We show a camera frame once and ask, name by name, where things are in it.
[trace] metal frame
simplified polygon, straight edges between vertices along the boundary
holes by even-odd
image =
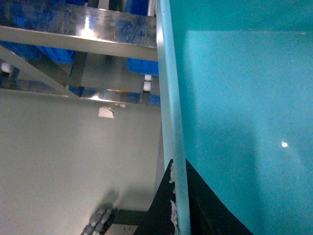
[[[149,0],[147,16],[155,16],[157,0]]]
[[[1,46],[0,46],[0,58],[3,61],[6,61],[13,65],[14,67],[18,68],[19,70],[22,70],[29,74],[30,76],[33,76],[35,80],[42,81],[43,83],[47,84],[52,89],[54,89],[57,92],[57,94],[61,94],[72,98],[78,98],[78,96],[76,96],[71,91],[67,90],[63,85],[55,81],[52,77],[49,77],[44,72],[37,69],[34,65],[28,63],[25,59],[17,56],[16,54],[12,53],[8,49],[5,49],[4,47]]]
[[[16,5],[22,6],[22,12],[5,11],[1,16],[0,40],[157,60],[154,17],[46,1],[42,4],[22,0],[0,3],[2,9],[13,9]],[[20,28],[14,24],[18,14],[36,15],[36,18],[26,17]]]

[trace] white debris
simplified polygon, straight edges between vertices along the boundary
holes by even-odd
[[[175,178],[174,178],[174,163],[172,163],[171,166],[171,180],[170,180],[170,184],[175,182]]]
[[[114,118],[114,110],[110,107],[103,106],[99,109],[99,117]]]
[[[119,106],[120,108],[122,109],[125,109],[126,108],[126,104],[115,104],[115,106]]]
[[[178,235],[178,222],[177,222],[177,212],[176,212],[176,205],[175,203],[171,200],[172,204],[172,215],[171,215],[171,221],[174,225],[175,228],[175,233],[174,235]]]

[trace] metal rack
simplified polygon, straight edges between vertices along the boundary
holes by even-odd
[[[54,94],[71,98],[87,98],[99,101],[128,102],[128,92],[104,91],[81,88],[80,94],[69,90],[70,86],[79,87],[82,82],[87,52],[111,56],[157,60],[157,30],[154,17],[144,17],[123,12],[115,12],[92,7],[69,4],[54,4],[44,1],[24,2],[8,0],[1,3],[3,9],[14,4],[22,6],[24,13],[31,9],[32,14],[54,14],[52,20],[19,28],[13,24],[15,12],[4,11],[0,21],[0,40],[29,45],[57,47],[78,51],[67,74],[56,63],[44,56],[39,61],[28,61],[6,48],[0,47],[0,58],[19,70],[31,75],[34,80],[47,84]],[[114,93],[111,98],[103,94]],[[146,103],[148,94],[140,96],[135,103]]]

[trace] white roller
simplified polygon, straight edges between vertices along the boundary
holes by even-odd
[[[151,90],[151,82],[145,81],[144,84],[143,84],[143,90],[145,92],[149,92]]]
[[[151,82],[151,80],[152,80],[152,75],[145,74],[145,81]]]
[[[2,69],[3,72],[10,73],[13,70],[13,66],[11,64],[7,63],[7,62],[3,62],[1,64],[1,69]]]

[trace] vertical metal pole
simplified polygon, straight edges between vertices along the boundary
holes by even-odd
[[[155,16],[156,12],[156,0],[149,0],[149,5],[148,5],[148,16]]]

